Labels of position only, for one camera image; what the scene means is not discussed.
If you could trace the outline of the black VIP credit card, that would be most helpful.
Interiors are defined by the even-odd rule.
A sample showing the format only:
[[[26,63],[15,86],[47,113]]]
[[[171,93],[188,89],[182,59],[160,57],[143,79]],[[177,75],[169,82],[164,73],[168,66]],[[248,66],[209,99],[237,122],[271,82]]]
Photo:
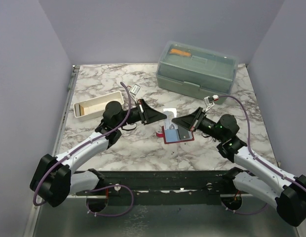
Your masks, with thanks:
[[[178,127],[178,135],[179,135],[180,140],[190,140],[191,139],[191,132],[182,127]]]

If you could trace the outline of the red leather card holder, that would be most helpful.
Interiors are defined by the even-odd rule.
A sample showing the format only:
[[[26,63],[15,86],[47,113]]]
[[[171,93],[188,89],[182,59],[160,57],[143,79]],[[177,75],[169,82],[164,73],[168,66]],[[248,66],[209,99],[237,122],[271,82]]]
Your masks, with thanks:
[[[161,132],[156,132],[156,136],[158,138],[162,138],[164,141],[164,144],[174,144],[174,143],[182,143],[182,142],[190,142],[194,141],[194,136],[191,133],[191,139],[190,140],[180,140],[178,135],[178,129],[176,130],[165,130],[164,126],[161,127]]]

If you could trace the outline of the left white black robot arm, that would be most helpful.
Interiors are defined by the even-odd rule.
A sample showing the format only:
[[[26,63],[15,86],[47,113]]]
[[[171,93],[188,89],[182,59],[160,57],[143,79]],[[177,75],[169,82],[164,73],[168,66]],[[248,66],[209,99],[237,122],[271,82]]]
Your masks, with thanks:
[[[46,154],[40,159],[30,183],[34,205],[39,205],[37,197],[57,207],[71,194],[82,191],[101,194],[105,187],[102,175],[94,169],[78,173],[78,168],[113,146],[121,137],[120,127],[137,122],[147,125],[166,118],[164,113],[151,108],[143,99],[126,111],[119,102],[109,102],[101,123],[87,139],[55,157]]]

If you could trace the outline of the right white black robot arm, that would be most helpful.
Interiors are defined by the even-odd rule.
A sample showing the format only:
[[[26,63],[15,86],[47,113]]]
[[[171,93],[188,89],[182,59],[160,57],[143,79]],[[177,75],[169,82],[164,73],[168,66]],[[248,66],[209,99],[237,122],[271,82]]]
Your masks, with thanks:
[[[225,192],[232,194],[240,190],[259,198],[275,208],[291,226],[297,227],[306,219],[306,176],[288,173],[253,152],[249,144],[237,137],[239,126],[234,116],[225,114],[214,122],[206,117],[202,108],[198,108],[192,114],[172,121],[218,140],[217,149],[221,156],[246,169],[222,181]]]

